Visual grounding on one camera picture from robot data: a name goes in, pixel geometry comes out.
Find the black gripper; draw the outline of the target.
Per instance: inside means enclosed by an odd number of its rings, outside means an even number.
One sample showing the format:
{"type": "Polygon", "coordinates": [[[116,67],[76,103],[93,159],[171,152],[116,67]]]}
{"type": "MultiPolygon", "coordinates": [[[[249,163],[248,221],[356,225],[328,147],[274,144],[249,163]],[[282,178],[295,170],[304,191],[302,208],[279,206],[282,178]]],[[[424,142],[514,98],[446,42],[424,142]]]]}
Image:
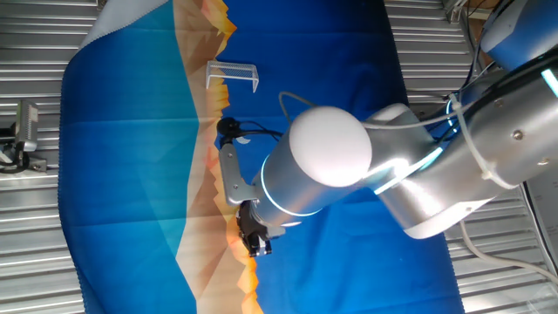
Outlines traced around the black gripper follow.
{"type": "Polygon", "coordinates": [[[252,215],[252,201],[244,201],[236,213],[239,237],[249,256],[265,256],[272,253],[270,233],[266,226],[252,215]]]}

